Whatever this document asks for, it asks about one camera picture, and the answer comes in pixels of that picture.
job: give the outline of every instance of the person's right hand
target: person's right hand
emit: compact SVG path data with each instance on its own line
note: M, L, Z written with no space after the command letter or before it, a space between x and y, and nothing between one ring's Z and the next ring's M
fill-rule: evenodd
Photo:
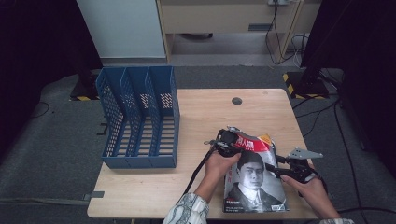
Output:
M308 183L302 184L287 175L280 176L285 183L297 189L312 207L315 214L322 219L340 218L332 202L327 196L323 183L318 178L311 179Z

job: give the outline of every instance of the blue file organizer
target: blue file organizer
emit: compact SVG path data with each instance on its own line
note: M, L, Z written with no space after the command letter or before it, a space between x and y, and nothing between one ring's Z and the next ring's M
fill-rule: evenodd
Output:
M96 89L111 169L175 168L180 114L172 66L105 67Z

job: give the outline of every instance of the wooden table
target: wooden table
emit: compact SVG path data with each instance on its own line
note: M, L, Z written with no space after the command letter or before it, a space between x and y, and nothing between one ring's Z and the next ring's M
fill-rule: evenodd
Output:
M234 97L242 99L242 104L234 105ZM295 147L306 148L288 95L281 89L177 90L177 98L180 110L177 168L110 170L103 164L94 191L105 194L103 198L91 199L90 217L164 218L209 150L204 141L215 139L218 131L227 125L250 135L269 133L281 156ZM196 177L191 191L196 189L203 174L204 170ZM226 214L222 212L223 188L221 182L210 202L208 218L317 218L305 200L286 184L288 212Z

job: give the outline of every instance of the white cabinet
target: white cabinet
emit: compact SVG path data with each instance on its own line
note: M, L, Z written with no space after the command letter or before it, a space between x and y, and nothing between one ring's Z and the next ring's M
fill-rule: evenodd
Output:
M102 59L165 58L155 0L77 0Z

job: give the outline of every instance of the magazine cover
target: magazine cover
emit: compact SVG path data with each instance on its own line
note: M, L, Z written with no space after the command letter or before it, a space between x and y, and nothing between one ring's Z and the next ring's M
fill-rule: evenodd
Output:
M252 137L238 133L241 158L225 176L225 213L265 213L287 211L281 180L265 170L265 163L277 167L275 143L268 134Z

